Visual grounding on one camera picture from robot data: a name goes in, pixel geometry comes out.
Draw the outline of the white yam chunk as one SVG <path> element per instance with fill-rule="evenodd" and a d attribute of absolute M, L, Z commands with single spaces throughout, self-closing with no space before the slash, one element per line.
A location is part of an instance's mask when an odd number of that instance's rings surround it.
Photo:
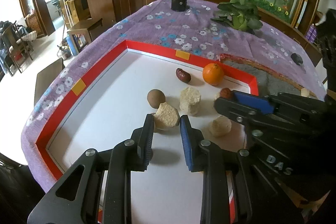
<path fill-rule="evenodd" d="M 161 103 L 153 115 L 155 127 L 159 130 L 169 130 L 179 125 L 180 116 L 176 108 L 168 103 Z"/>
<path fill-rule="evenodd" d="M 302 96 L 302 97 L 309 98 L 309 96 L 310 96 L 310 91 L 309 91 L 307 88 L 302 88 L 302 89 L 301 89 L 301 96 Z"/>
<path fill-rule="evenodd" d="M 230 133 L 232 122 L 225 116 L 219 116 L 214 119 L 209 126 L 209 131 L 215 138 L 220 138 Z"/>
<path fill-rule="evenodd" d="M 192 87 L 183 89 L 179 97 L 179 108 L 182 112 L 195 116 L 198 113 L 201 103 L 200 92 Z"/>

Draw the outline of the large orange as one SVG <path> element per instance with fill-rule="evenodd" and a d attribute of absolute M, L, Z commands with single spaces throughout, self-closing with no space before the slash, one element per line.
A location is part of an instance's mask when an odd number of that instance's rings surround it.
<path fill-rule="evenodd" d="M 224 71 L 217 63 L 207 64 L 202 71 L 204 81 L 212 86 L 218 86 L 224 79 Z"/>

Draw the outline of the dark red date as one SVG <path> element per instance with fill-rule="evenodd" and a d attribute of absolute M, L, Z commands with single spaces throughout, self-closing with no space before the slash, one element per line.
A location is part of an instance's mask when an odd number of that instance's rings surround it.
<path fill-rule="evenodd" d="M 191 81 L 191 75 L 181 68 L 177 68 L 175 74 L 183 83 L 188 84 Z"/>

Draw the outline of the grey felt mat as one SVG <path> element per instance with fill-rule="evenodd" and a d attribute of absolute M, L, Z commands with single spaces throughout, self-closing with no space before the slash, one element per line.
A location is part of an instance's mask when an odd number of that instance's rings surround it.
<path fill-rule="evenodd" d="M 220 55 L 223 63 L 256 76 L 261 95 L 278 92 L 300 95 L 305 89 L 309 96 L 322 100 L 326 90 L 313 63 L 306 55 L 301 58 L 302 64 L 297 65 L 289 52 L 260 50 L 246 56 L 228 53 Z"/>

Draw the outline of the black small device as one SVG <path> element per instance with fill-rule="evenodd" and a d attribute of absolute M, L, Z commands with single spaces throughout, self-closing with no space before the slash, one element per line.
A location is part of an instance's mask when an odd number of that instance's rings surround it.
<path fill-rule="evenodd" d="M 292 53 L 290 57 L 291 57 L 291 59 L 293 60 L 293 62 L 296 65 L 298 65 L 298 66 L 302 66 L 303 65 L 303 59 L 302 59 L 302 57 L 299 54 Z"/>

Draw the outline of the purple bottle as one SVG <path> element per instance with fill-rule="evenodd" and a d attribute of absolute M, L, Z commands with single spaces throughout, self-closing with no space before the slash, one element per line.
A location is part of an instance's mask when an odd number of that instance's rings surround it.
<path fill-rule="evenodd" d="M 314 24 L 312 24 L 312 25 L 309 27 L 309 29 L 308 29 L 308 31 L 307 31 L 305 37 L 306 37 L 306 39 L 308 40 L 308 42 L 310 42 L 310 43 L 313 43 L 313 42 L 315 41 L 315 39 L 316 39 L 316 37 L 317 37 L 317 29 L 316 29 L 316 27 L 315 27 Z"/>

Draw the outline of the green leafy cabbage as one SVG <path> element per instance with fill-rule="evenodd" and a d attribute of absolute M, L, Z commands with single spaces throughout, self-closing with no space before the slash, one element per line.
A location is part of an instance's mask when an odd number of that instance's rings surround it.
<path fill-rule="evenodd" d="M 250 1 L 230 0 L 219 3 L 217 8 L 211 18 L 217 23 L 226 24 L 243 32 L 254 32 L 263 26 L 257 6 Z"/>

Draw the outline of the red white tray box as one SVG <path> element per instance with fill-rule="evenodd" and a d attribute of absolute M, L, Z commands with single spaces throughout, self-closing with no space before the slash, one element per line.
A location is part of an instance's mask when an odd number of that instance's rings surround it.
<path fill-rule="evenodd" d="M 209 60 L 161 46 L 126 40 L 98 61 L 60 102 L 39 134 L 36 145 L 56 181 L 88 149 L 106 151 L 129 139 L 154 109 L 147 93 L 159 89 L 179 105 L 185 85 L 175 76 L 191 73 L 191 86 L 202 96 L 190 118 L 205 130 L 217 117 L 217 88 L 202 81 Z M 131 173 L 131 223 L 199 223 L 202 173 L 189 172 L 179 128 L 153 134 L 154 155 L 145 172 Z"/>

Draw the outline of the black cylindrical holder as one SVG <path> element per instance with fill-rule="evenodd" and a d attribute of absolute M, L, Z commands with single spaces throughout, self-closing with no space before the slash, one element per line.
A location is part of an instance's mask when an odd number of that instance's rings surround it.
<path fill-rule="evenodd" d="M 177 12 L 183 12 L 187 8 L 187 0 L 171 0 L 171 9 Z"/>

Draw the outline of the purple floral tablecloth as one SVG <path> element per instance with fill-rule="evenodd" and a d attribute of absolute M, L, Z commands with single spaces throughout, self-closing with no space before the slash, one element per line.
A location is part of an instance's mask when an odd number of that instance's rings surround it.
<path fill-rule="evenodd" d="M 298 42 L 277 27 L 264 23 L 253 34 L 234 30 L 211 20 L 216 4 L 201 0 L 187 3 L 185 12 L 173 11 L 171 0 L 157 0 L 143 6 L 101 34 L 56 75 L 35 105 L 21 136 L 29 169 L 44 191 L 50 190 L 56 180 L 35 144 L 39 134 L 74 84 L 122 41 L 159 45 L 209 60 L 217 60 L 223 53 L 246 56 L 260 50 L 297 53 L 310 58 Z"/>

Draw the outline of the wooden stool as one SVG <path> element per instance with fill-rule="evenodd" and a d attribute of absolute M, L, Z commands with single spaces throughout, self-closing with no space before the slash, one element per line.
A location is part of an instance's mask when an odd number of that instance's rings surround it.
<path fill-rule="evenodd" d="M 79 21 L 67 31 L 76 54 L 79 54 L 85 46 L 93 42 L 91 31 L 99 26 L 102 27 L 102 18 L 86 19 Z"/>

